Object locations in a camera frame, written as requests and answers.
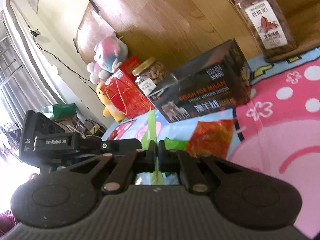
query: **white polka dot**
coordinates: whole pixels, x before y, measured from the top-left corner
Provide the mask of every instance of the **white polka dot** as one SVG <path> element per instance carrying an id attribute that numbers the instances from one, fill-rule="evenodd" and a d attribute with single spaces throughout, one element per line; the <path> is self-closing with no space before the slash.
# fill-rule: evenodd
<path id="1" fill-rule="evenodd" d="M 250 91 L 250 98 L 253 98 L 255 95 L 256 95 L 257 91 L 252 88 L 251 91 Z"/>
<path id="2" fill-rule="evenodd" d="M 310 98 L 306 102 L 306 110 L 310 113 L 315 113 L 320 110 L 320 102 L 316 98 Z"/>
<path id="3" fill-rule="evenodd" d="M 286 100 L 292 97 L 292 95 L 293 95 L 293 90 L 290 87 L 280 88 L 276 93 L 276 97 L 280 100 Z"/>
<path id="4" fill-rule="evenodd" d="M 304 76 L 306 79 L 311 81 L 320 80 L 320 67 L 319 66 L 310 66 L 305 72 Z"/>

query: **yellow plush toy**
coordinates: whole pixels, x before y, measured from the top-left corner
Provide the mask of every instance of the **yellow plush toy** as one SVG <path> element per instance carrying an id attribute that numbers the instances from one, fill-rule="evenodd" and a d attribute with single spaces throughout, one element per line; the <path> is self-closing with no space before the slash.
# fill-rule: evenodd
<path id="1" fill-rule="evenodd" d="M 120 122 L 125 118 L 125 115 L 120 112 L 109 100 L 109 98 L 107 96 L 105 96 L 102 91 L 100 90 L 100 88 L 103 86 L 103 82 L 98 83 L 97 85 L 97 95 L 98 98 L 100 99 L 101 103 L 103 103 L 106 107 L 104 108 L 102 114 L 105 117 L 108 117 L 110 115 L 113 116 L 113 118 L 116 120 L 116 122 Z"/>

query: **gold jar lid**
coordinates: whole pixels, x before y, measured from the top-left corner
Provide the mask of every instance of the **gold jar lid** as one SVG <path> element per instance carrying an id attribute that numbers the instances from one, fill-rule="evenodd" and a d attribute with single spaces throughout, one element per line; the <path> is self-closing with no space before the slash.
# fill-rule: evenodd
<path id="1" fill-rule="evenodd" d="M 154 57 L 148 58 L 146 61 L 142 62 L 138 67 L 136 67 L 132 74 L 136 77 L 138 76 L 142 71 L 144 71 L 146 68 L 150 67 L 156 59 Z"/>

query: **table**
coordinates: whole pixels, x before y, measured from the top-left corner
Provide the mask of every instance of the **table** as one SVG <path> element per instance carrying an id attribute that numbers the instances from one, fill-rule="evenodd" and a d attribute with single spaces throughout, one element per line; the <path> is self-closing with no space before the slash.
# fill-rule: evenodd
<path id="1" fill-rule="evenodd" d="M 261 56 L 249 65 L 248 104 L 171 124 L 156 110 L 158 140 L 189 140 L 198 121 L 236 118 L 234 131 L 241 132 L 234 133 L 227 160 L 295 186 L 303 199 L 295 226 L 313 238 L 320 231 L 320 48 L 275 64 Z M 121 139 L 141 139 L 147 118 L 137 117 Z"/>

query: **plush toy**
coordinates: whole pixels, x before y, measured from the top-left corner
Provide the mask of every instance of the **plush toy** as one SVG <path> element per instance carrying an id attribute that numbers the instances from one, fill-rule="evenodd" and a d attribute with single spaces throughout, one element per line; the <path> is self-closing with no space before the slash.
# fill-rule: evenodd
<path id="1" fill-rule="evenodd" d="M 87 71 L 90 73 L 89 79 L 93 84 L 98 84 L 99 82 L 106 82 L 111 73 L 107 72 L 108 75 L 103 75 L 105 78 L 100 78 L 99 73 L 104 71 L 98 63 L 89 63 L 87 65 Z"/>
<path id="2" fill-rule="evenodd" d="M 114 73 L 118 67 L 127 59 L 128 47 L 116 37 L 116 33 L 100 41 L 94 48 L 96 55 L 94 60 L 102 68 L 98 77 L 107 79 L 109 73 Z"/>
<path id="3" fill-rule="evenodd" d="M 102 91 L 100 90 L 100 88 L 104 85 L 103 82 L 99 82 L 97 85 L 97 95 L 98 98 L 100 99 L 100 101 L 106 106 L 102 112 L 102 115 L 105 117 L 108 117 L 110 115 L 113 116 L 113 118 L 117 121 L 120 122 L 125 118 L 125 115 L 120 112 L 109 100 L 109 98 L 107 96 L 105 96 Z"/>

